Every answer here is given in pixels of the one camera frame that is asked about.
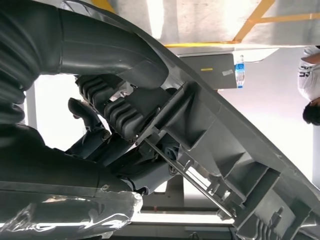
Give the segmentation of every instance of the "white wall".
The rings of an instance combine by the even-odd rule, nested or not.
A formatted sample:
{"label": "white wall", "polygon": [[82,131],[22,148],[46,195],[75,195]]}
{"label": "white wall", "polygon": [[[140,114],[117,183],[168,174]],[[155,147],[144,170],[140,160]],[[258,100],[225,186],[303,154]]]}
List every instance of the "white wall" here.
{"label": "white wall", "polygon": [[281,48],[261,62],[246,63],[243,89],[220,93],[311,180],[312,127],[303,121],[308,101],[297,90],[297,68],[303,52]]}

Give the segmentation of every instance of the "black rubber hose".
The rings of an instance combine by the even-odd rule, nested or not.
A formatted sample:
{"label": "black rubber hose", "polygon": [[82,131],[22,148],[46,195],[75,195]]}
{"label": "black rubber hose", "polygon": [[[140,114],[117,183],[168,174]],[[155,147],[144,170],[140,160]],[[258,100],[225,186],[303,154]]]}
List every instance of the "black rubber hose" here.
{"label": "black rubber hose", "polygon": [[41,74],[58,73],[114,74],[154,89],[168,70],[133,33],[35,1],[0,1],[0,124],[23,120],[17,104],[23,103],[23,92]]}

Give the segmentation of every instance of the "gray plastic panel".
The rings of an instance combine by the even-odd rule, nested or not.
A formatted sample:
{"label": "gray plastic panel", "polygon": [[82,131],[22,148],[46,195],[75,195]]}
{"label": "gray plastic panel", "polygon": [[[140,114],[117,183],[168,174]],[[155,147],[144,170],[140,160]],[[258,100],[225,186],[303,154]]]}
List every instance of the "gray plastic panel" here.
{"label": "gray plastic panel", "polygon": [[[163,88],[172,86],[172,82],[175,86],[183,85],[140,134],[137,142],[146,141],[156,151],[159,149],[150,141],[152,137],[161,138],[167,133],[180,142],[184,159],[189,158],[194,169],[198,164],[206,171],[203,177],[208,184],[198,187],[223,209],[221,217],[234,218],[238,236],[294,239],[309,214],[320,217],[318,189],[192,69],[123,18],[87,3],[72,2],[89,8],[85,14],[99,16],[99,20],[107,23],[117,22],[118,26],[130,29],[147,42],[169,70]],[[161,151],[158,153],[192,182],[188,175],[192,166],[179,159],[172,162]],[[268,205],[268,212],[261,210],[271,200],[272,204]],[[308,227],[303,231],[310,233]]]}

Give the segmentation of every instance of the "plastic wrap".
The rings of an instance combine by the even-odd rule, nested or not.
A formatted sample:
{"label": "plastic wrap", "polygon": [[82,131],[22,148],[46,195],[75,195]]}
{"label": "plastic wrap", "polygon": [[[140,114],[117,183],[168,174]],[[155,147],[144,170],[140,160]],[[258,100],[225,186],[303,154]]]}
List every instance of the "plastic wrap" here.
{"label": "plastic wrap", "polygon": [[[0,182],[0,239],[83,239],[121,229],[143,205],[135,192]],[[83,196],[95,191],[94,197]]]}

